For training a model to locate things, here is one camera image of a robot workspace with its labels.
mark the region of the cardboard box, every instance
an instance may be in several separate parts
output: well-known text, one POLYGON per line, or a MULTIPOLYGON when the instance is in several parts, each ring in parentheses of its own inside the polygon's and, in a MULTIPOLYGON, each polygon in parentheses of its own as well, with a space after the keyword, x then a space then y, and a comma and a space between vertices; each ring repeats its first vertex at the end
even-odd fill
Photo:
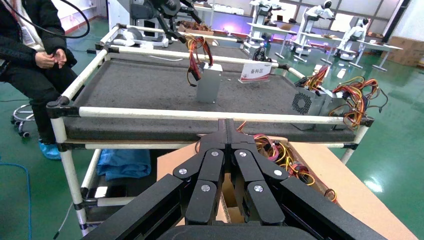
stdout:
POLYGON ((389 240, 418 238, 325 145, 289 142, 294 156, 315 179, 337 191, 337 204, 389 240))
MULTIPOLYGON (((208 36, 213 36, 214 32, 213 31, 199 31, 199 30, 192 30, 192 29, 187 29, 186 27, 184 27, 183 25, 180 25, 178 28, 178 32, 183 32, 183 33, 188 33, 188 34, 201 34, 201 35, 208 35, 208 36)), ((206 42, 210 45, 212 45, 212 43, 214 42, 213 39, 207 38, 206 42)))
MULTIPOLYGON (((387 53, 384 52, 381 58, 384 58, 386 54, 387 53)), ((404 66, 416 66, 423 56, 424 51, 420 50, 398 50, 391 52, 387 60, 404 66)))
POLYGON ((290 31, 293 27, 293 24, 291 23, 283 23, 280 29, 290 31))
MULTIPOLYGON (((278 138, 286 143, 285 138, 278 138)), ((418 238, 359 180, 325 145, 288 142, 293 156, 316 176, 315 189, 325 192, 323 184, 337 191, 337 204, 346 212, 389 240, 418 238)), ((174 168, 195 155, 191 144, 157 159, 157 178, 171 174, 174 168)), ((243 223, 237 207, 230 175, 225 175, 217 220, 243 223)))
POLYGON ((396 46, 399 48, 403 48, 404 50, 418 50, 424 51, 424 42, 418 41, 406 37, 394 36, 390 39, 389 44, 392 46, 396 46))

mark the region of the silver power supply unit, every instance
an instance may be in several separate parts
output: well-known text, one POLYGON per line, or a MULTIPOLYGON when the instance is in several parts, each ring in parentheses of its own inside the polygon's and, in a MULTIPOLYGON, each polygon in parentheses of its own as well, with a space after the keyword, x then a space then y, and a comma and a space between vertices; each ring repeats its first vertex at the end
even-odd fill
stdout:
MULTIPOLYGON (((339 106, 345 105, 346 100, 343 99, 343 93, 332 93, 331 91, 321 87, 319 93, 309 91, 306 87, 295 87, 296 94, 294 95, 291 104, 290 113, 292 115, 304 116, 323 116, 328 117, 330 112, 339 106)), ((334 112, 335 116, 342 116, 349 111, 347 105, 340 107, 334 112)), ((293 124, 299 130, 335 130, 346 129, 347 126, 343 125, 328 125, 328 124, 293 124)))

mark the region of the blue plastic bag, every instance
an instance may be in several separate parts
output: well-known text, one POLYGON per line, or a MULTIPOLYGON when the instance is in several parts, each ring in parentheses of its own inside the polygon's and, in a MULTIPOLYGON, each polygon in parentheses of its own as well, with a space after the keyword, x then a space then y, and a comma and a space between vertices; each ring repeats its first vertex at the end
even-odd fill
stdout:
POLYGON ((118 178, 142 178, 152 170, 147 149, 103 149, 97 163, 97 175, 106 181, 118 178))

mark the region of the colorful wire bundle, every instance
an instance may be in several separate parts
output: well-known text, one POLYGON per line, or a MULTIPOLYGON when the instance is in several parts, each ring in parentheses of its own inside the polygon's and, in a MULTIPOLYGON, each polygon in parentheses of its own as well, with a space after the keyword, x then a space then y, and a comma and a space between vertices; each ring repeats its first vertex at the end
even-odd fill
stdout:
POLYGON ((256 143, 257 150, 259 152, 264 150, 268 160, 275 162, 278 159, 279 150, 271 139, 264 134, 256 134, 253 136, 253 139, 256 143))
MULTIPOLYGON (((236 129, 236 131, 245 134, 243 133, 243 128, 246 126, 246 123, 247 121, 244 121, 236 129)), ((257 151, 260 154, 264 155, 264 157, 267 157, 268 160, 273 161, 275 164, 282 168, 285 168, 289 176, 300 179, 308 186, 312 186, 313 184, 315 184, 316 177, 314 176, 314 174, 312 172, 309 172, 309 169, 301 162, 294 160, 292 151, 289 147, 285 146, 279 141, 271 140, 268 136, 264 134, 256 134, 253 136, 253 139, 256 143, 257 151)), ((329 194, 332 193, 333 198, 329 198, 329 200, 331 199, 333 203, 336 203, 336 191, 331 188, 328 188, 327 185, 325 185, 323 182, 321 182, 321 185, 323 185, 327 189, 324 193, 324 196, 328 198, 329 194)))
POLYGON ((346 98, 346 104, 336 107, 329 115, 332 117, 337 110, 348 106, 349 112, 344 114, 343 122, 352 130, 357 129, 361 124, 362 118, 367 116, 367 109, 378 108, 381 113, 383 107, 389 100, 384 91, 379 88, 379 82, 376 79, 372 78, 370 80, 365 80, 363 76, 357 76, 347 82, 339 84, 332 92, 342 92, 343 97, 346 98), (363 90, 367 87, 371 87, 371 91, 368 94, 364 94, 363 90), (380 93, 385 96, 385 103, 382 106, 370 106, 371 100, 378 98, 380 93))
POLYGON ((193 36, 190 34, 185 35, 185 39, 187 40, 187 48, 189 52, 189 61, 190 67, 187 71, 187 81, 188 84, 192 87, 196 87, 197 85, 193 84, 189 80, 189 73, 191 73, 196 81, 199 81, 202 77, 200 74, 200 70, 198 65, 202 63, 198 56, 198 49, 203 48, 204 54, 209 56, 209 65, 212 66, 214 60, 212 58, 211 48, 209 47, 208 42, 206 42, 205 38, 202 36, 193 36))
POLYGON ((318 91, 318 87, 323 83, 328 69, 329 66, 324 65, 315 75, 308 76, 308 80, 304 83, 303 87, 308 87, 310 91, 318 91))

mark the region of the robotic hand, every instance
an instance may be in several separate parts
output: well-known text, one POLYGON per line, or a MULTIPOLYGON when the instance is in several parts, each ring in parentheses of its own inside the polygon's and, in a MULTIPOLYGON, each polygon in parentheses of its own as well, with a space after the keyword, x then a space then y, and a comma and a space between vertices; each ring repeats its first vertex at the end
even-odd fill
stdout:
POLYGON ((186 43, 186 39, 176 29, 175 18, 179 12, 189 14, 198 24, 202 19, 193 6, 196 0, 145 0, 144 3, 131 4, 131 18, 133 19, 153 19, 157 18, 160 26, 164 30, 166 37, 170 40, 172 37, 186 43))

